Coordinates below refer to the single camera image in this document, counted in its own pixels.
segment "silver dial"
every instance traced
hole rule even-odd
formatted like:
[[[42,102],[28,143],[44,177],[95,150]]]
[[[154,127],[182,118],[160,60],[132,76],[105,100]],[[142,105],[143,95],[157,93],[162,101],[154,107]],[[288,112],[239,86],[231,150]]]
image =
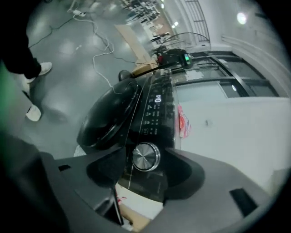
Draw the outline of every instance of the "silver dial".
[[[150,142],[138,144],[132,153],[132,163],[137,170],[148,172],[156,169],[160,163],[159,149]]]

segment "black washing machine lid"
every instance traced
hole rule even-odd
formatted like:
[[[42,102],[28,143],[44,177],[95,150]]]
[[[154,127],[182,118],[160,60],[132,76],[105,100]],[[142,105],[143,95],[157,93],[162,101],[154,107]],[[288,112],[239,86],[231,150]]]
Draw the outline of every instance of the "black washing machine lid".
[[[79,131],[77,142],[81,147],[98,147],[112,138],[133,110],[140,92],[135,79],[126,79],[101,96]]]

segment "gray floor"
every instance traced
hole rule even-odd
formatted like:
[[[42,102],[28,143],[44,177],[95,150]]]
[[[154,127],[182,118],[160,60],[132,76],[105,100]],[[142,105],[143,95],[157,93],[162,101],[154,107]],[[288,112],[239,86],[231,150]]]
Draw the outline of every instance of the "gray floor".
[[[78,9],[85,9],[93,1],[81,1]],[[27,28],[30,45],[49,34],[50,28],[60,26],[73,15],[67,13],[71,0],[53,0],[41,3],[31,15]],[[136,57],[114,24],[125,24],[128,12],[119,6],[99,4],[91,14],[111,42],[114,54],[127,61]],[[133,24],[138,30],[139,40],[148,43],[146,33],[139,23]],[[93,39],[93,27],[89,22],[71,20],[52,35],[31,48],[39,62],[51,61],[53,69],[34,84],[31,98],[42,111],[39,122],[28,119],[20,133],[20,138],[35,144],[39,150],[49,152],[54,158],[71,157],[77,146],[79,128],[92,105],[110,87],[95,73],[92,58],[102,53],[97,47],[104,48],[100,38]],[[97,57],[96,69],[106,76],[110,83],[118,82],[120,70],[133,70],[135,64],[115,59],[112,54]]]

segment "power strip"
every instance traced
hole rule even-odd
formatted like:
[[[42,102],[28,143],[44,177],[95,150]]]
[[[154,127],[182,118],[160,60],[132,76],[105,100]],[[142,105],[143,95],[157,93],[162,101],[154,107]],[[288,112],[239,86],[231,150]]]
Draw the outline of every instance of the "power strip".
[[[79,10],[74,10],[72,11],[73,14],[75,14],[76,16],[80,16],[80,17],[84,17],[86,15],[85,12],[79,11]]]

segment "metal railing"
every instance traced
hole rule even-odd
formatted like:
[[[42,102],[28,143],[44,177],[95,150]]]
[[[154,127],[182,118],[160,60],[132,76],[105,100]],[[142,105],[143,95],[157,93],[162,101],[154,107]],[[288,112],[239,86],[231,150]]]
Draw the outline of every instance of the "metal railing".
[[[184,0],[188,17],[192,21],[193,30],[202,36],[198,37],[199,42],[209,41],[209,31],[207,23],[198,0]]]

